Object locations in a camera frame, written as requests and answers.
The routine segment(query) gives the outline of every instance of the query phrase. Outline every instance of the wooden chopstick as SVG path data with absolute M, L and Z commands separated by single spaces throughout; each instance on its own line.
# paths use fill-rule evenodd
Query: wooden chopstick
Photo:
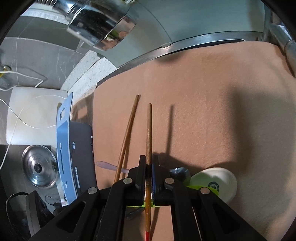
M 124 154 L 126 151 L 126 146 L 128 143 L 128 140 L 130 139 L 130 135 L 131 135 L 131 129 L 133 126 L 133 120 L 135 118 L 135 114 L 136 114 L 136 110 L 137 110 L 137 106 L 138 106 L 138 102 L 139 102 L 139 95 L 136 95 L 135 101 L 133 103 L 133 108 L 131 111 L 131 115 L 130 118 L 128 120 L 128 125 L 126 127 L 126 132 L 124 134 L 124 139 L 123 139 L 123 143 L 121 146 L 121 151 L 120 151 L 120 155 L 119 155 L 119 159 L 118 159 L 118 164 L 117 164 L 117 169 L 116 169 L 116 173 L 115 173 L 115 178 L 114 178 L 114 183 L 116 183 L 117 181 L 119 181 L 120 178 L 120 173 L 121 173 L 121 168 L 122 168 L 122 163 L 123 163 L 123 159 L 124 159 Z
M 151 157 L 152 157 L 152 104 L 148 104 L 147 110 L 147 139 L 146 139 L 146 206 L 145 206 L 145 240 L 150 241 L 151 228 Z

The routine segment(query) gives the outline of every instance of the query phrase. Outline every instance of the red chopstick tip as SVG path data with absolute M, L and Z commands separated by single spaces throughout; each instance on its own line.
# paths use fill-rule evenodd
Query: red chopstick tip
M 145 241 L 150 241 L 150 232 L 146 232 Z

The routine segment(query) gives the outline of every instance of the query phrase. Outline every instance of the metal screw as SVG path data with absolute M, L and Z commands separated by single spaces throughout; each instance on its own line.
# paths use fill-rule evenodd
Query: metal screw
M 175 182 L 174 179 L 172 179 L 170 177 L 165 179 L 165 183 L 167 183 L 167 184 L 173 184 L 174 182 Z
M 202 194 L 209 194 L 210 193 L 210 190 L 208 188 L 203 187 L 203 188 L 200 189 L 200 192 Z
M 3 66 L 2 68 L 3 71 L 11 71 L 11 67 L 8 65 Z
M 95 187 L 89 188 L 89 189 L 87 190 L 87 192 L 88 192 L 89 194 L 95 194 L 97 191 L 98 191 L 98 189 L 95 188 Z
M 131 178 L 127 177 L 127 178 L 125 178 L 125 179 L 123 180 L 123 182 L 124 182 L 125 184 L 130 184 L 130 183 L 133 182 L 133 180 L 132 180 Z

